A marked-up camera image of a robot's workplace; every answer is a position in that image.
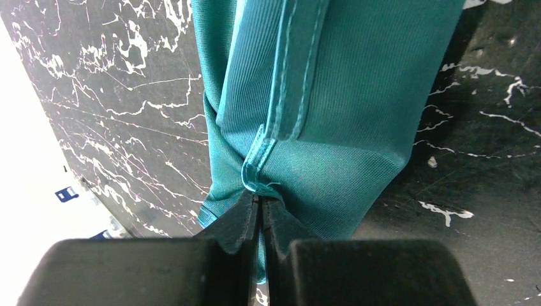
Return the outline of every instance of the marble table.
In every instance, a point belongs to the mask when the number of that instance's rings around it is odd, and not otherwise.
[[[190,2],[0,3],[71,170],[137,237],[201,230]],[[442,241],[480,305],[541,305],[541,5],[500,2],[466,2],[411,161],[353,237]]]

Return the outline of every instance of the stitching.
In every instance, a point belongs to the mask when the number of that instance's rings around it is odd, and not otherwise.
[[[286,28],[286,46],[284,48],[284,59],[282,61],[282,74],[280,76],[280,97],[278,99],[278,105],[276,105],[276,115],[274,117],[274,125],[272,127],[272,137],[277,138],[278,133],[278,126],[280,125],[280,121],[282,119],[282,111],[283,111],[283,103],[286,95],[286,85],[285,85],[285,79],[286,79],[286,63],[287,63],[287,55],[288,55],[288,49],[289,49],[289,41],[290,41],[290,34],[291,34],[291,22],[293,20],[293,16],[295,15],[295,12],[297,11],[297,0],[295,0],[293,4],[293,10],[291,12],[291,15],[289,16],[288,25]]]
[[[299,112],[297,114],[297,121],[295,122],[295,126],[293,127],[293,131],[291,135],[289,136],[289,139],[294,139],[299,137],[300,135],[300,124],[302,121],[302,117],[304,115],[304,107],[305,107],[305,100],[306,100],[306,87],[308,86],[308,69],[310,67],[310,62],[312,59],[312,54],[314,51],[314,42],[316,41],[316,33],[318,29],[318,25],[320,23],[320,15],[323,8],[323,0],[320,0],[320,5],[318,8],[318,14],[316,16],[316,23],[314,25],[314,33],[312,34],[312,42],[310,43],[310,51],[308,52],[308,60],[306,61],[306,68],[304,69],[304,78],[302,81],[302,96],[300,98],[300,105],[299,105]]]

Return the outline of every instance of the shiny fabric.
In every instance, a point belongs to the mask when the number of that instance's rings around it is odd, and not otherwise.
[[[212,173],[201,225],[248,187],[348,238],[408,162],[463,3],[194,0]]]

